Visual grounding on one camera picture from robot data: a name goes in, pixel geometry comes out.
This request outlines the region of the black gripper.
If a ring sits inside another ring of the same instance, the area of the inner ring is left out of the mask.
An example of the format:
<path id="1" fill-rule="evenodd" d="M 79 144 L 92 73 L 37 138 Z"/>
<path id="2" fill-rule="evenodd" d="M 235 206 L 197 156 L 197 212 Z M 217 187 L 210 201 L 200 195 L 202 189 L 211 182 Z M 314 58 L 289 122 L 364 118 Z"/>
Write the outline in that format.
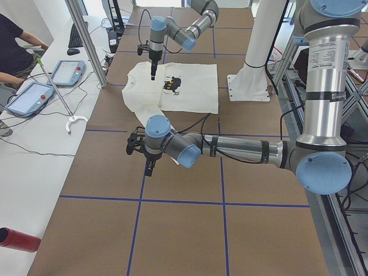
<path id="1" fill-rule="evenodd" d="M 150 153 L 147 150 L 145 150 L 144 156 L 146 157 L 144 175 L 147 177 L 151 177 L 154 171 L 155 162 L 159 159 L 159 154 Z"/>
<path id="2" fill-rule="evenodd" d="M 158 62 L 162 59 L 162 51 L 149 50 L 149 59 L 151 62 L 151 80 L 154 81 L 156 78 L 156 72 L 158 68 Z"/>

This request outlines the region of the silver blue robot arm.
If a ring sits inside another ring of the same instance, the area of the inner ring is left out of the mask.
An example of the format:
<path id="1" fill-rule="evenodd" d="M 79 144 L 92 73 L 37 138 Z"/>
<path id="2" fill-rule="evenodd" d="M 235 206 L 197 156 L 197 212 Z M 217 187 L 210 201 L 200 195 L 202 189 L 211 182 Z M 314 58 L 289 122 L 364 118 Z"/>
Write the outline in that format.
<path id="1" fill-rule="evenodd" d="M 228 76 L 228 97 L 220 97 L 221 131 L 231 137 L 177 131 L 162 114 L 147 120 L 140 148 L 145 174 L 167 154 L 184 167 L 200 155 L 229 158 L 247 164 L 273 164 L 296 175 L 316 194 L 344 189 L 352 177 L 340 136 L 350 40 L 359 30 L 365 1 L 298 1 L 292 37 L 307 43 L 307 80 L 302 133 L 295 141 L 246 140 L 246 127 L 259 130 L 283 126 L 266 85 L 266 64 L 281 27 L 286 1 L 262 1 L 256 16 L 243 67 Z"/>
<path id="2" fill-rule="evenodd" d="M 190 52 L 196 45 L 196 40 L 209 27 L 213 26 L 219 17 L 219 7 L 216 1 L 188 1 L 188 5 L 200 17 L 186 29 L 182 29 L 171 17 L 154 16 L 151 20 L 148 53 L 151 60 L 151 79 L 155 80 L 158 63 L 162 59 L 164 38 L 169 37 L 185 51 Z"/>

